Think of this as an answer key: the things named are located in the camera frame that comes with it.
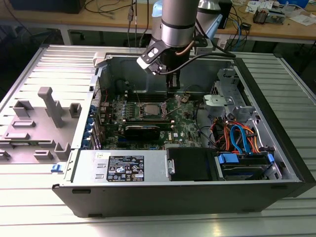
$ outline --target workbench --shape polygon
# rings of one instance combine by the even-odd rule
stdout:
[[[50,45],[40,48],[0,103],[0,136],[11,123],[17,99],[42,104],[41,86],[62,106],[84,104],[95,74],[93,56],[111,47]],[[316,97],[286,61],[273,54],[236,53],[242,58],[277,118],[316,177]],[[52,164],[0,165],[2,236],[315,236],[316,188],[282,199],[260,213],[78,218],[51,190],[62,174]]]
[[[0,25],[19,26],[19,23],[12,18],[0,0]],[[106,0],[99,0],[99,4],[105,3]],[[115,0],[107,0],[106,3],[115,3]],[[109,6],[108,10],[115,9],[129,4],[129,0],[122,0],[114,6]],[[97,7],[94,2],[89,9],[96,11]],[[150,16],[152,14],[153,5],[150,5]],[[286,42],[286,43],[306,43],[312,44],[316,40],[316,24],[304,26],[290,19],[286,19],[283,25],[265,24],[258,25],[252,22],[251,13],[245,13],[245,6],[236,6],[237,14],[243,21],[252,25],[248,40]],[[115,19],[103,16],[98,13],[92,13],[85,9],[79,14],[66,14],[56,12],[36,12],[36,11],[16,11],[11,8],[12,13],[26,26],[34,28],[52,28],[59,29],[65,45],[72,45],[70,30],[87,30],[87,31],[103,31],[103,32],[127,32],[129,7],[115,11]],[[315,10],[316,6],[308,5],[307,10]],[[146,4],[138,4],[137,28],[142,33],[147,24],[147,6]],[[151,33],[152,21],[149,20],[149,30]],[[134,32],[134,22],[131,24],[131,32]],[[221,46],[226,44],[236,34],[236,29],[232,21],[228,21],[225,29],[218,29],[216,38],[219,38]]]

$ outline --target motherboard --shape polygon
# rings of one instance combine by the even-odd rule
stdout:
[[[103,105],[104,150],[165,150],[201,147],[195,125],[196,101],[189,95],[172,98],[116,95]]]

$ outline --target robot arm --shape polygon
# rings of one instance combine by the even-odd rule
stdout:
[[[218,0],[162,0],[161,20],[153,24],[150,46],[137,59],[149,73],[155,75],[165,71],[161,74],[166,75],[168,89],[180,88],[180,70],[176,69],[189,59],[196,40],[196,19],[212,39],[222,19]]]

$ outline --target gray plastic part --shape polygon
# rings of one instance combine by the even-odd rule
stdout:
[[[78,119],[80,117],[82,107],[80,103],[71,103],[69,107],[69,112],[72,118]]]
[[[69,107],[63,108],[62,120],[64,125],[62,128],[56,128],[53,120],[47,116],[45,108],[34,107],[33,110],[28,111],[29,118],[27,120],[14,116],[12,123],[8,126],[7,133],[28,133],[29,140],[16,142],[16,140],[8,141],[3,136],[1,138],[0,149],[6,150],[10,155],[10,160],[0,159],[0,164],[7,163],[52,163],[50,159],[35,159],[35,150],[49,150],[53,155],[53,162],[61,161],[54,149],[57,143],[60,143],[62,148],[71,142],[74,138],[74,133],[77,127],[78,118],[71,118]],[[33,120],[36,123],[35,127],[13,127],[15,121],[28,121]]]
[[[58,111],[59,114],[62,116],[64,111],[63,111],[63,108],[62,108],[61,105],[60,105],[59,100],[54,100],[54,102],[55,102],[55,104],[56,104],[57,111]],[[49,113],[49,111],[48,111],[47,108],[45,108],[45,111],[46,111],[47,115],[50,117],[50,113]]]
[[[7,133],[4,136],[5,139],[12,139],[12,140],[27,140],[30,138],[28,133]]]
[[[54,121],[57,128],[63,126],[59,108],[56,107],[56,103],[51,96],[53,90],[51,87],[41,87],[38,91],[38,96],[43,99],[46,104],[47,110]]]
[[[41,148],[54,148],[56,146],[56,142],[51,140],[50,142],[39,142],[39,146]]]
[[[54,159],[52,153],[49,150],[36,150],[34,157],[36,159]]]
[[[57,143],[56,148],[54,150],[54,152],[56,153],[56,155],[58,156],[60,160],[68,160],[70,151],[71,151],[71,147],[69,143],[66,144],[66,147],[64,150],[62,149],[61,145]]]
[[[29,114],[27,110],[33,110],[33,107],[28,100],[18,100],[15,106],[13,106],[13,110],[19,118],[28,118]]]
[[[14,121],[12,127],[35,127],[35,122],[33,120],[24,120],[24,121]]]
[[[10,154],[6,151],[0,151],[0,159],[5,159],[5,160],[9,160],[10,159]]]
[[[13,146],[9,142],[0,143],[0,148],[13,148]]]

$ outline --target sticker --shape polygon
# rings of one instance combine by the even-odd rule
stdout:
[[[109,158],[107,181],[144,181],[144,156],[107,156]]]
[[[111,155],[111,153],[109,152],[96,152],[95,153],[95,159],[107,159],[109,158],[109,156]]]

